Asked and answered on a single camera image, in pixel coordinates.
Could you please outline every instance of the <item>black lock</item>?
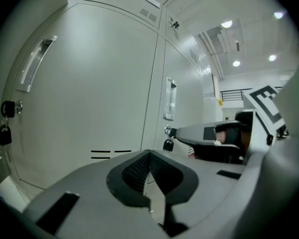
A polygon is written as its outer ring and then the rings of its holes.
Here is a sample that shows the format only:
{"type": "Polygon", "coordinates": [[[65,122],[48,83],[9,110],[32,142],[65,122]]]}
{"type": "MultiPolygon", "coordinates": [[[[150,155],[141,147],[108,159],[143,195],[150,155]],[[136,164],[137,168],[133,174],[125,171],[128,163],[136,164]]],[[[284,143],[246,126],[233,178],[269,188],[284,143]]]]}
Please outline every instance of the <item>black lock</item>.
{"type": "Polygon", "coordinates": [[[5,118],[13,118],[14,117],[14,107],[15,107],[15,102],[4,101],[1,105],[2,116],[5,118]]]}
{"type": "Polygon", "coordinates": [[[167,140],[164,142],[164,145],[163,145],[163,149],[164,149],[164,150],[167,150],[167,151],[173,151],[173,147],[174,147],[174,143],[173,143],[172,140],[167,139],[167,140]]]}
{"type": "Polygon", "coordinates": [[[7,125],[2,125],[0,127],[0,145],[4,146],[12,143],[11,130],[7,125]]]}

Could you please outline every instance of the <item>black slot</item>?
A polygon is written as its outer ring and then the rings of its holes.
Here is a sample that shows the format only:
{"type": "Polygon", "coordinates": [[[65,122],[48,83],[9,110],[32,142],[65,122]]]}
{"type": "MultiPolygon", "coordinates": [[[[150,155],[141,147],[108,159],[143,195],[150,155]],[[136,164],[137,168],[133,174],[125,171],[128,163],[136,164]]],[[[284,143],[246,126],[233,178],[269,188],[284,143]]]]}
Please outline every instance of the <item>black slot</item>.
{"type": "Polygon", "coordinates": [[[91,157],[92,159],[110,159],[110,157],[91,157]]]}
{"type": "Polygon", "coordinates": [[[131,150],[116,150],[114,151],[115,153],[119,153],[119,152],[131,152],[131,150]]]}
{"type": "Polygon", "coordinates": [[[36,224],[54,235],[78,199],[77,194],[66,192],[36,224]]]}
{"type": "Polygon", "coordinates": [[[91,152],[98,152],[98,153],[110,153],[109,150],[91,150],[91,152]]]}
{"type": "Polygon", "coordinates": [[[241,176],[240,173],[233,173],[233,172],[228,172],[225,170],[220,170],[217,174],[228,177],[228,178],[236,179],[236,180],[239,180],[239,178],[241,176]]]}

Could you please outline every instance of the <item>ceiling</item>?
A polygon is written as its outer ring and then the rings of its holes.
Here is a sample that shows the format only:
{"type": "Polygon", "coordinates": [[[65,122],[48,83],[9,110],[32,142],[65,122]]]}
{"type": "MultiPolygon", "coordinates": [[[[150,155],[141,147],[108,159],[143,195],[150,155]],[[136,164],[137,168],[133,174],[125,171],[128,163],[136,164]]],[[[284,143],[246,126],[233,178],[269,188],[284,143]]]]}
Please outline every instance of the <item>ceiling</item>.
{"type": "Polygon", "coordinates": [[[286,13],[281,19],[275,11],[284,8],[275,0],[157,0],[179,18],[209,55],[208,64],[220,80],[247,72],[295,70],[299,64],[299,36],[286,13]],[[230,28],[221,23],[232,20],[230,28]],[[222,49],[217,35],[227,38],[229,49],[222,49]],[[240,50],[235,49],[236,42],[240,50]],[[273,62],[268,60],[277,56],[273,62]],[[238,60],[240,66],[234,67],[238,60]]]}

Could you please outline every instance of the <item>railing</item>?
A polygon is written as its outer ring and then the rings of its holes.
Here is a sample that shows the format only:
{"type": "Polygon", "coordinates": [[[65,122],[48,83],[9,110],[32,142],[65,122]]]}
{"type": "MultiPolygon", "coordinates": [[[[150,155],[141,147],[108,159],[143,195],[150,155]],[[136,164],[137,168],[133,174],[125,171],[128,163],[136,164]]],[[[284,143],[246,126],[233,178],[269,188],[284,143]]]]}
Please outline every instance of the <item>railing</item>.
{"type": "MultiPolygon", "coordinates": [[[[278,91],[281,90],[282,87],[275,87],[278,91]]],[[[221,98],[223,101],[241,101],[243,100],[243,92],[249,89],[239,89],[239,90],[226,90],[221,91],[221,98]]]]}

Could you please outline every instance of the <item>ceiling light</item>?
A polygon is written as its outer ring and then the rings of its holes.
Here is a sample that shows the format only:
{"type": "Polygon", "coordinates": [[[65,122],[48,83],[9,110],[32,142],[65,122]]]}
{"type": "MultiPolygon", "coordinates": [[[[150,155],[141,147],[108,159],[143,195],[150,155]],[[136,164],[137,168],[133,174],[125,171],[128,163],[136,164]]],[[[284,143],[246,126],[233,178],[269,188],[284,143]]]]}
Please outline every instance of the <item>ceiling light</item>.
{"type": "Polygon", "coordinates": [[[274,15],[275,15],[276,18],[279,19],[279,18],[282,18],[284,16],[284,13],[281,12],[281,11],[277,11],[277,12],[274,13],[274,15]]]}
{"type": "Polygon", "coordinates": [[[233,66],[239,66],[240,65],[240,62],[239,61],[235,61],[234,63],[233,63],[233,66]]]}
{"type": "Polygon", "coordinates": [[[269,57],[269,61],[275,61],[276,58],[277,58],[276,55],[271,55],[271,56],[269,57]]]}
{"type": "Polygon", "coordinates": [[[228,28],[228,27],[231,27],[232,24],[233,24],[233,21],[231,20],[231,21],[224,22],[221,25],[225,28],[228,28]]]}

